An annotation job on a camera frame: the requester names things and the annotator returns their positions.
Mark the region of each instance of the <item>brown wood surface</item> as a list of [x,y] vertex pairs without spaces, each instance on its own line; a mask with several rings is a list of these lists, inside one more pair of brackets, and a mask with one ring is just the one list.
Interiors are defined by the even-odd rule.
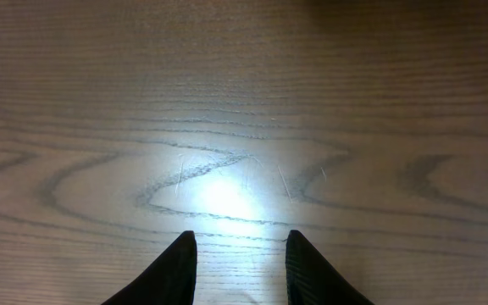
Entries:
[[378,305],[488,304],[488,1],[0,0],[0,304],[98,304],[183,230],[195,304],[290,229]]

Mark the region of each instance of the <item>wood grain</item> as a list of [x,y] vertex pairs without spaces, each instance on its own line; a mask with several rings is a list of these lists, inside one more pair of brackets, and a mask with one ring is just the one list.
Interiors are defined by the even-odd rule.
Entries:
[[195,304],[302,231],[378,305],[488,304],[488,1],[0,0],[0,304],[98,304],[183,230]]

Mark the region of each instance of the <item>black pointed object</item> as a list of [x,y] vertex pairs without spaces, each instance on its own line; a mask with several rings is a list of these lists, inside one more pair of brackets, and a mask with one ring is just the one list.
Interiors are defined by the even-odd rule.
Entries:
[[195,234],[185,231],[141,275],[103,305],[191,305],[196,274]]
[[286,277],[291,305],[373,305],[297,230],[287,238]]

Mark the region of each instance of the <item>wooden table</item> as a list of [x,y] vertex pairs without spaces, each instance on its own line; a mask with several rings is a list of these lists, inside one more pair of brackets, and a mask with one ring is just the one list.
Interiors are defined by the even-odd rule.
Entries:
[[488,1],[0,0],[0,304],[98,304],[183,230],[195,304],[488,304]]

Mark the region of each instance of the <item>table top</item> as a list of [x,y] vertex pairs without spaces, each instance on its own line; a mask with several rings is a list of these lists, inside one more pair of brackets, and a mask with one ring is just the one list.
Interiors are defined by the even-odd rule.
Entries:
[[182,231],[195,304],[488,304],[488,1],[0,0],[0,304],[98,304]]

